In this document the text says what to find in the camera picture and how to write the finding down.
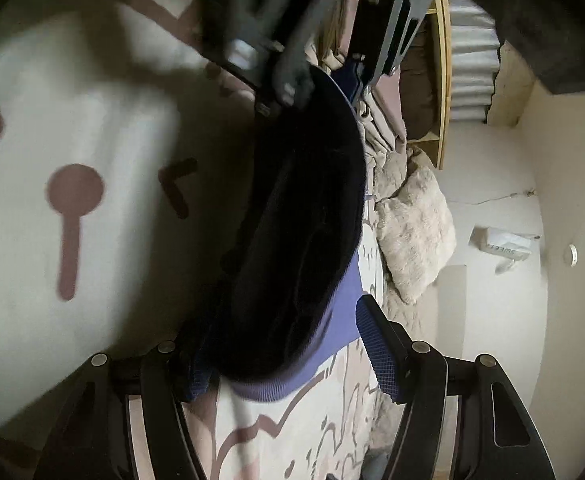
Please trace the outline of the folded beige garments stack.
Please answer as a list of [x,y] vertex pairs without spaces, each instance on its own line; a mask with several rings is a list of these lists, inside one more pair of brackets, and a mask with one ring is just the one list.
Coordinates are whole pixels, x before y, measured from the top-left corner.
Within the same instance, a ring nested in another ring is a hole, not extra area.
[[350,104],[364,120],[364,125],[378,136],[378,143],[383,150],[405,151],[405,144],[397,145],[392,132],[379,107],[373,102],[371,94],[358,96],[359,70],[357,62],[350,58],[350,40],[354,25],[358,0],[335,0],[318,32],[306,48],[309,62],[329,73],[338,84]]

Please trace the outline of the round white wall fixture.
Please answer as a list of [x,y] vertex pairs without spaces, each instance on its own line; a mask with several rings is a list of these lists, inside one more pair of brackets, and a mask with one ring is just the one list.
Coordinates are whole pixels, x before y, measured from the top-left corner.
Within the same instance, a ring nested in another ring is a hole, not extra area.
[[579,252],[577,246],[573,243],[569,243],[563,252],[563,261],[570,268],[574,268],[579,262]]

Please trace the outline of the large beige quilted pillow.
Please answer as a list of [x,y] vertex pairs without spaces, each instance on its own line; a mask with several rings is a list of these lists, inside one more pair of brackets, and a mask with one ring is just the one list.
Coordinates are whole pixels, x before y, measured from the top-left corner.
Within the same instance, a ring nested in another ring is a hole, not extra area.
[[[385,293],[381,309],[390,321],[401,324],[411,339],[435,343],[439,300],[434,284],[429,285],[414,304],[405,304],[391,276],[385,274]],[[371,452],[391,451],[403,412],[404,405],[397,405],[385,393],[377,392],[373,413],[375,417],[369,438]]]

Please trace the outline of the wooden bedside shelf left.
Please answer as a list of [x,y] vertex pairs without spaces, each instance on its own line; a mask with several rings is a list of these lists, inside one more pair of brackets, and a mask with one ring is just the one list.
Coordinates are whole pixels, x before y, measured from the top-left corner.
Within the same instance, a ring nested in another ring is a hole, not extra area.
[[443,168],[446,133],[451,118],[452,100],[452,25],[449,0],[433,0],[427,12],[432,29],[435,76],[437,77],[437,120],[433,129],[419,140],[411,141],[429,157],[433,166]]

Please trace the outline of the brown paper curtain valance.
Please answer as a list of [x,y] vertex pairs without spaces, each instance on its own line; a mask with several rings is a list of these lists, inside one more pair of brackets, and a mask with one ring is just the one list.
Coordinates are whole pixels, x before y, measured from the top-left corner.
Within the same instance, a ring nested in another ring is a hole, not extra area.
[[523,114],[530,99],[536,77],[524,58],[509,42],[499,49],[499,71],[495,78],[495,91],[486,116],[492,127],[513,128]]

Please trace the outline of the small beige quilted pillow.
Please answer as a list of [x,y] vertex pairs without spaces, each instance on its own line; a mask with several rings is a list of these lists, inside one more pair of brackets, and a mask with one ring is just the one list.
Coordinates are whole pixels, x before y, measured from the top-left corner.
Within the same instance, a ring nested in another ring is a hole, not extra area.
[[373,156],[373,200],[379,203],[394,196],[406,179],[420,166],[435,169],[430,157],[415,144],[408,144],[407,149],[382,151]]

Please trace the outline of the white fluffy pillow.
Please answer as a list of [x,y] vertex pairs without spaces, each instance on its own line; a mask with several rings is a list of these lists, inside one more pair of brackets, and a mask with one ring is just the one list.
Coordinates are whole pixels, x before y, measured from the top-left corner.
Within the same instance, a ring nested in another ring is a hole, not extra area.
[[377,240],[392,283],[404,304],[414,304],[455,252],[452,212],[427,166],[415,167],[376,211]]

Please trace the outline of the white blue curtain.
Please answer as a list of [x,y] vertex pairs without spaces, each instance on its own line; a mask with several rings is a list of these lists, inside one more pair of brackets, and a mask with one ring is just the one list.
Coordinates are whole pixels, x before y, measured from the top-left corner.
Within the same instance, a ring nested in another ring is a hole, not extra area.
[[451,122],[486,122],[499,72],[493,18],[472,0],[449,0],[452,38]]

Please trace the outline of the cartoon bear print blanket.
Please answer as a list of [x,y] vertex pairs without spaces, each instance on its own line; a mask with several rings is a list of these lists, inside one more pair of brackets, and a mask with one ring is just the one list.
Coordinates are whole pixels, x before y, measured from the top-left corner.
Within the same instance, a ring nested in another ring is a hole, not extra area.
[[192,2],[0,13],[0,479],[32,476],[76,367],[230,280],[253,99],[189,44]]

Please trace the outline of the purple blue sweatshirt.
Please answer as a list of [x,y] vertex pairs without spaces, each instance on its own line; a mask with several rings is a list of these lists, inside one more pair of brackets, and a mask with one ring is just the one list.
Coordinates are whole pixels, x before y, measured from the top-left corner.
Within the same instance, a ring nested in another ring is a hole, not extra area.
[[324,70],[298,107],[256,122],[247,209],[172,365],[190,402],[215,378],[277,401],[356,336],[366,165],[352,106]]

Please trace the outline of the folded pink garment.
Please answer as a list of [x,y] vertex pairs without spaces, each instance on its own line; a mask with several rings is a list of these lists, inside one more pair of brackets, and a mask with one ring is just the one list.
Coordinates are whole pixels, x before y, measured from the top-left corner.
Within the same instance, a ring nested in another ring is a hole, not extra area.
[[358,96],[371,94],[397,145],[407,140],[399,75],[409,0],[358,0],[349,56],[357,62]]

